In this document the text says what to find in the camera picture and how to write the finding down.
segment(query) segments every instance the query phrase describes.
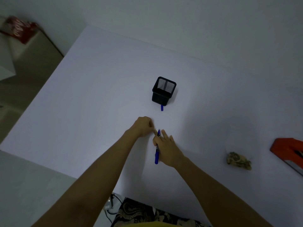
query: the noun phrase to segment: person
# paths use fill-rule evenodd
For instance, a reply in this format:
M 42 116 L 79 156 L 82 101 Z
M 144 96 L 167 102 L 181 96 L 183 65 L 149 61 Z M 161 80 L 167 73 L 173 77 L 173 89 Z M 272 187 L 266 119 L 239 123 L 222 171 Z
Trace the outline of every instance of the person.
M 172 136 L 162 130 L 157 136 L 151 118 L 139 117 L 122 137 L 102 154 L 38 220 L 38 226 L 93 226 L 106 201 L 111 196 L 122 168 L 134 143 L 154 131 L 153 144 L 160 149 L 159 161 L 173 167 L 197 197 L 213 227 L 221 226 L 271 226 L 243 200 L 199 169 L 177 147 Z M 125 214 L 127 206 L 140 217 Z M 123 201 L 113 227 L 206 226 L 198 221 L 179 218 L 157 210 L 153 217 L 151 207 L 129 198 Z

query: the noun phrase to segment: camouflage pouch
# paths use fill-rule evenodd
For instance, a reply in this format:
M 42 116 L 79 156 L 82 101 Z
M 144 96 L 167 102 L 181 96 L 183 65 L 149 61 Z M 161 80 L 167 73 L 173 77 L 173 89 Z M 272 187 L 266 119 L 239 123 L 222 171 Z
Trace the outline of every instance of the camouflage pouch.
M 227 164 L 244 168 L 246 170 L 252 170 L 251 162 L 247 160 L 243 155 L 236 152 L 230 152 L 226 158 Z

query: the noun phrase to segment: blue marker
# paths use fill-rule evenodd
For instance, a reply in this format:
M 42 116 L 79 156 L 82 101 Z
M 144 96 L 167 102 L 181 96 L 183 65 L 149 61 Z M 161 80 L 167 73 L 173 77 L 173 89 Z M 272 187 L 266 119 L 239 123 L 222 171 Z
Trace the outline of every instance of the blue marker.
M 158 147 L 158 144 L 157 144 L 154 163 L 158 164 L 158 161 L 159 161 L 159 147 Z

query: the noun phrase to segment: red snack bag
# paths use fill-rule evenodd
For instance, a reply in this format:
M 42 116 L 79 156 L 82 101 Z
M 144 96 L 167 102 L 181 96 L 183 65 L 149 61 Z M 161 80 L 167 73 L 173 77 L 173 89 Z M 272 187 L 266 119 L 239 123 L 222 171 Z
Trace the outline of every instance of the red snack bag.
M 0 32 L 17 38 L 22 44 L 26 44 L 38 30 L 38 24 L 22 21 L 17 17 L 10 16 L 0 29 Z

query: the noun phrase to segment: black mesh pen holder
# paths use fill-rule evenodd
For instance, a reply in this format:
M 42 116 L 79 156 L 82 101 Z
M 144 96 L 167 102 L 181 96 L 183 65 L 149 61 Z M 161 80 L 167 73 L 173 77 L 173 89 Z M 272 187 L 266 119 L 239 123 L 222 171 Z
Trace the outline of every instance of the black mesh pen holder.
M 152 101 L 161 104 L 163 106 L 167 105 L 167 102 L 172 97 L 174 90 L 176 88 L 176 83 L 165 79 L 163 77 L 158 77 L 153 89 L 152 89 Z

